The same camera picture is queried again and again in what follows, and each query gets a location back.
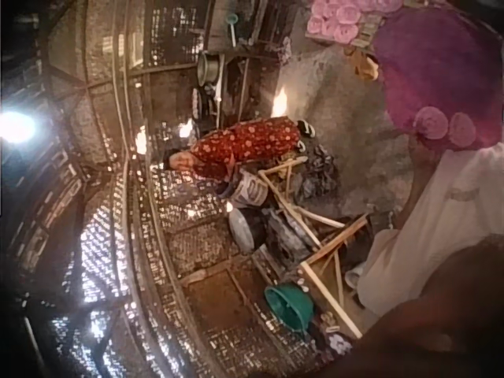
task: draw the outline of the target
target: dirt floor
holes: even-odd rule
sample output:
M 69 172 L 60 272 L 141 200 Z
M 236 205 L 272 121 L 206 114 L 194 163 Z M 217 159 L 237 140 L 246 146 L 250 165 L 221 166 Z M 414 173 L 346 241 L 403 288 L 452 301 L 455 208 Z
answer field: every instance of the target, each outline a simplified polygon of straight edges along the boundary
M 410 160 L 406 137 L 393 136 L 381 85 L 354 75 L 341 46 L 307 39 L 308 18 L 301 8 L 291 33 L 292 57 L 280 70 L 276 92 L 285 89 L 287 115 L 307 119 L 337 158 L 338 198 L 309 207 L 329 217 L 400 209 L 412 180 Z

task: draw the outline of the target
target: hand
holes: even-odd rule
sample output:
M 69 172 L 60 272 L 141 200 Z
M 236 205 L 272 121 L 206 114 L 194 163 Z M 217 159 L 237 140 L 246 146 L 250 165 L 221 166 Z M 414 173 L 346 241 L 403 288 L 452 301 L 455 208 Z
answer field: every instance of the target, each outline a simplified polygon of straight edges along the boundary
M 408 150 L 415 172 L 434 171 L 441 160 L 441 153 L 429 150 L 417 135 L 409 136 Z
M 233 153 L 231 153 L 231 157 L 229 158 L 229 162 L 226 163 L 226 169 L 228 170 L 228 174 L 226 175 L 224 181 L 231 181 L 231 178 L 233 176 L 233 172 L 235 170 L 235 166 L 236 166 L 236 159 L 235 159 L 235 155 Z

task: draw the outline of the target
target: cooking pot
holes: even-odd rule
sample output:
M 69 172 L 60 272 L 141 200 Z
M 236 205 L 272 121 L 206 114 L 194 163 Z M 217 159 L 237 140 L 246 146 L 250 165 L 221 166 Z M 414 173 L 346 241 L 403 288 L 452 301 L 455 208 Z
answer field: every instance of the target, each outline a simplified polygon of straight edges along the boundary
M 204 87 L 207 83 L 215 84 L 219 79 L 220 66 L 219 55 L 206 52 L 199 53 L 197 67 L 199 86 Z
M 228 219 L 232 237 L 243 254 L 252 254 L 265 243 L 266 226 L 260 210 L 233 209 Z

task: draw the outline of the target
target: red floral shirt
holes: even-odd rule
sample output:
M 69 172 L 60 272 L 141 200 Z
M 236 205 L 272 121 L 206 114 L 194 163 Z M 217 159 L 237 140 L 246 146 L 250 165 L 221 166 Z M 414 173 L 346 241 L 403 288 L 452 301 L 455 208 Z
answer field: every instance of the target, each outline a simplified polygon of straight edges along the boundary
M 296 124 L 287 117 L 241 122 L 227 130 L 217 130 L 191 148 L 192 154 L 204 163 L 195 167 L 195 173 L 223 180 L 232 156 L 237 163 L 278 158 L 295 148 L 299 136 Z

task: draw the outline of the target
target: sandal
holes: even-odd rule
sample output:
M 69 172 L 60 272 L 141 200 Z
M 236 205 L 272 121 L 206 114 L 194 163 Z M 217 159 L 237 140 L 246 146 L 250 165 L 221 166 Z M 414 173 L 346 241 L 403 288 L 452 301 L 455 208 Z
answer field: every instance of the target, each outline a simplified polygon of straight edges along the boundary
M 315 128 L 306 122 L 305 120 L 298 121 L 298 129 L 301 132 L 301 135 L 306 136 L 308 138 L 315 138 Z

